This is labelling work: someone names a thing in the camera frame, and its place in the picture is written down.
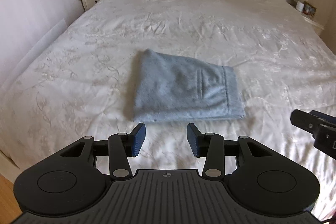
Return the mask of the grey sweat pants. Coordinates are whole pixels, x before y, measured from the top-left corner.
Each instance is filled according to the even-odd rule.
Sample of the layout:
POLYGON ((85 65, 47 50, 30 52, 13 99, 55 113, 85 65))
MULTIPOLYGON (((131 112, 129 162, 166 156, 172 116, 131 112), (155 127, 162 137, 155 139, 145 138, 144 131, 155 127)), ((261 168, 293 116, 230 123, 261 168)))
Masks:
POLYGON ((144 123, 245 117, 232 67, 150 49, 131 60, 123 113, 144 123))

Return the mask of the white embroidered bedspread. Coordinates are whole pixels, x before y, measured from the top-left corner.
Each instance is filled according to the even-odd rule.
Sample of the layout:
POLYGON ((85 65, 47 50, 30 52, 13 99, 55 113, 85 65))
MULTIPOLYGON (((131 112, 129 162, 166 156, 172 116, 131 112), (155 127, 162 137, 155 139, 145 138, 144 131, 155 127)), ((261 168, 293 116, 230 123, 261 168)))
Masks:
POLYGON ((132 169, 201 169, 186 127, 248 135, 311 170, 335 212, 335 161, 290 122, 335 115, 335 55, 285 0, 101 0, 1 100, 1 151, 25 170, 77 139, 146 125, 132 169))

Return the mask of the right cream nightstand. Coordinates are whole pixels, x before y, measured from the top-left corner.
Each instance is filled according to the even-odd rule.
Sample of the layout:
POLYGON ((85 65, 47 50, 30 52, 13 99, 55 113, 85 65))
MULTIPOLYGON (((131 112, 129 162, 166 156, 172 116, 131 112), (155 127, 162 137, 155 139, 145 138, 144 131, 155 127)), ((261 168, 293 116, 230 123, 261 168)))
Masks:
MULTIPOLYGON (((296 8, 295 8, 296 7, 296 2, 294 0, 286 0, 286 2, 296 10, 296 8)), ((321 33, 325 29, 324 26, 319 24, 314 18, 310 18, 308 15, 304 14, 303 12, 301 13, 301 16, 304 18, 304 20, 307 23, 309 23, 312 26, 315 33, 318 36, 321 36, 321 33)))

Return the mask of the small dark items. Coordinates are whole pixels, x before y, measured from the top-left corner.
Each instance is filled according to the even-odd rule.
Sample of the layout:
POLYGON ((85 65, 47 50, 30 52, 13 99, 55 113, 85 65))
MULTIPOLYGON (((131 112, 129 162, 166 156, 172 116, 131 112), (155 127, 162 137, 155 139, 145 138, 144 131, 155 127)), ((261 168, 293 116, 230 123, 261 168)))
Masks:
POLYGON ((304 3, 303 13, 307 15, 310 19, 315 17, 316 8, 309 3, 304 3))

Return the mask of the white candle jar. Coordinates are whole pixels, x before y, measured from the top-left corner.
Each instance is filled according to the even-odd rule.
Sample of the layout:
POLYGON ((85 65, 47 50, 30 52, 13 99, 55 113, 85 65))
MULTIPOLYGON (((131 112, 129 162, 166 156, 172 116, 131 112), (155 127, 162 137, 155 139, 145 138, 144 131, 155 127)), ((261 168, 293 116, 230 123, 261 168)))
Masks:
POLYGON ((303 12, 303 8, 304 8, 304 3, 302 3, 301 1, 297 1, 297 4, 295 6, 295 9, 299 12, 303 12))

